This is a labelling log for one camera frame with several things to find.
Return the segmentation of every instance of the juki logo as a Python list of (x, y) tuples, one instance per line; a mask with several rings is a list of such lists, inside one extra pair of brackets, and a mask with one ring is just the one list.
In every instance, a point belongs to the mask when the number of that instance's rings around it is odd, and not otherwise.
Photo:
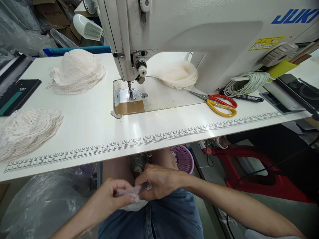
[(319, 9), (302, 9), (301, 11), (299, 11), (299, 9), (290, 9), (284, 17), (278, 15), (272, 21), (272, 24), (309, 23), (318, 15)]

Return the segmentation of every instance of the person's right hand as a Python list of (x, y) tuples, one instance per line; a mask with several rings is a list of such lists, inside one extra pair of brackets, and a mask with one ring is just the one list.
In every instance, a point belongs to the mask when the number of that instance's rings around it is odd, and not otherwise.
[(136, 178), (135, 186), (148, 182), (152, 189), (141, 192), (140, 199), (151, 201), (169, 195), (181, 187), (180, 182), (184, 174), (185, 172), (176, 169), (146, 164), (142, 174)]

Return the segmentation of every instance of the yellow label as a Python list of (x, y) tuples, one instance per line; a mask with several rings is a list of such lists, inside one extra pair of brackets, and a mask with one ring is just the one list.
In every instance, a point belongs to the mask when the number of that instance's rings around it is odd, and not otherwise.
[(264, 50), (264, 49), (271, 49), (275, 45), (277, 45), (283, 37), (275, 37), (275, 38), (262, 38), (259, 39), (249, 50)]

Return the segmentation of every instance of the ruler markings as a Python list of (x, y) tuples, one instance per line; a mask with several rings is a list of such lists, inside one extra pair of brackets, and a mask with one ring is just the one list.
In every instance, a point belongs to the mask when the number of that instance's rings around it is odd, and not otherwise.
[(123, 149), (137, 147), (137, 146), (143, 146), (147, 144), (154, 144), (154, 143), (172, 140), (176, 138), (187, 137), (189, 135), (202, 134), (202, 133), (211, 132), (211, 131), (215, 131), (219, 129), (234, 127), (236, 125), (249, 123), (249, 122), (253, 122), (257, 120), (273, 118), (273, 117), (277, 117), (281, 115), (282, 114), (279, 112), (272, 112), (267, 114), (243, 117), (239, 119), (233, 119), (233, 120), (230, 119), (230, 120), (226, 120), (222, 122), (205, 124), (201, 126), (184, 128), (179, 130), (173, 130), (169, 132), (158, 133), (158, 134), (138, 137), (134, 139), (108, 142), (105, 144), (89, 146), (89, 147), (79, 148), (79, 149), (72, 149), (72, 150), (68, 150), (64, 152), (47, 154), (47, 155), (42, 155), (42, 156), (33, 157), (33, 158), (13, 160), (8, 163), (6, 169), (4, 170), (4, 173), (38, 167), (38, 166), (42, 166), (46, 164), (64, 162), (66, 160), (72, 160), (76, 158), (89, 157), (89, 156), (93, 156), (97, 154), (104, 154), (108, 152), (123, 150)]

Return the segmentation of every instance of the purple basket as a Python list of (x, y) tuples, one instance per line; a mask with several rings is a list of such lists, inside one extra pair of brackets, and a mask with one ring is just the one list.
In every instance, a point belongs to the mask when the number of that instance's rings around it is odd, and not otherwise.
[(176, 154), (178, 169), (192, 174), (194, 170), (194, 159), (190, 151), (183, 145), (171, 147), (170, 150)]

